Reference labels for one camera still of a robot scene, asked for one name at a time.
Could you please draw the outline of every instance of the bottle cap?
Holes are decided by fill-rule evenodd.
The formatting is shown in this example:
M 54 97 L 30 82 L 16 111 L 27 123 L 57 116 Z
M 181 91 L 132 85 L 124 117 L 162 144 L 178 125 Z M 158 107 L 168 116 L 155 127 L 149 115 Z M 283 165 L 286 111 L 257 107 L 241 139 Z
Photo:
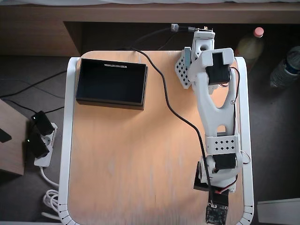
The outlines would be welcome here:
M 255 30 L 253 31 L 253 34 L 255 37 L 261 38 L 263 36 L 263 28 L 256 27 Z

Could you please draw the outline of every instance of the white robotic arm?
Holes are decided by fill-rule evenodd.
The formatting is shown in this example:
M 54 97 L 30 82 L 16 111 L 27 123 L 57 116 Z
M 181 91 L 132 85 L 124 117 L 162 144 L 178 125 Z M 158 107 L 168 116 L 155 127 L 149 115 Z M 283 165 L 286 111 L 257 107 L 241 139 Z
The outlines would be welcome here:
M 237 83 L 231 48 L 214 50 L 212 30 L 196 29 L 192 48 L 185 47 L 181 58 L 175 65 L 175 71 L 183 88 L 190 85 L 197 98 L 198 111 L 205 130 L 206 162 L 210 178 L 207 181 L 203 157 L 197 166 L 194 189 L 211 191 L 214 202 L 209 199 L 207 223 L 225 224 L 228 210 L 228 193 L 235 191 L 237 174 L 243 166 L 240 134 L 236 112 Z M 228 83 L 228 93 L 222 107 L 218 108 L 210 94 L 219 84 Z M 218 133 L 218 127 L 224 126 L 225 132 Z

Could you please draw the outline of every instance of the red wire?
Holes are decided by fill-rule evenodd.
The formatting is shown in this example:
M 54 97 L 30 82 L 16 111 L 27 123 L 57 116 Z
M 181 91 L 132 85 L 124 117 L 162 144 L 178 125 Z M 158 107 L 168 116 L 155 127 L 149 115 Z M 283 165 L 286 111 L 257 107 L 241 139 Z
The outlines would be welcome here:
M 238 180 L 238 175 L 236 175 L 236 178 L 235 178 L 235 181 L 232 182 L 231 184 L 227 185 L 226 187 L 222 188 L 221 190 L 219 191 L 215 191 L 215 193 L 217 194 L 221 194 L 223 191 L 225 191 L 227 188 L 231 187 L 232 185 L 235 184 L 235 182 Z

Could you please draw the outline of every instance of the bottle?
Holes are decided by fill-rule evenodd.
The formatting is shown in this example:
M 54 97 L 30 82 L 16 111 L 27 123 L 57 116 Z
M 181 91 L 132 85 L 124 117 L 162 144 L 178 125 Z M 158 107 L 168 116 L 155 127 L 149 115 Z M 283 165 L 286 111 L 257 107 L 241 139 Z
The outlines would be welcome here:
M 270 76 L 274 88 L 286 88 L 300 76 L 300 46 L 292 48 L 285 59 L 281 60 Z
M 253 34 L 248 34 L 240 40 L 234 51 L 235 56 L 244 57 L 248 72 L 263 52 L 263 32 L 263 28 L 256 27 Z

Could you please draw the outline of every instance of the white bedsheet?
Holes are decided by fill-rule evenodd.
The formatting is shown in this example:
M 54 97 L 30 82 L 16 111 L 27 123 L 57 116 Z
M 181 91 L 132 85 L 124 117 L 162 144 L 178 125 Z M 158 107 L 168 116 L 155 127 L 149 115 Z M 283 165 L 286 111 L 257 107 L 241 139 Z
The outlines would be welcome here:
M 258 2 L 300 2 L 300 0 L 0 0 L 0 5 L 19 5 L 19 4 L 39 4 L 48 6 L 83 6 L 99 5 L 107 3 L 119 4 L 148 4 L 148 3 L 220 3 L 234 1 L 239 3 L 258 3 Z

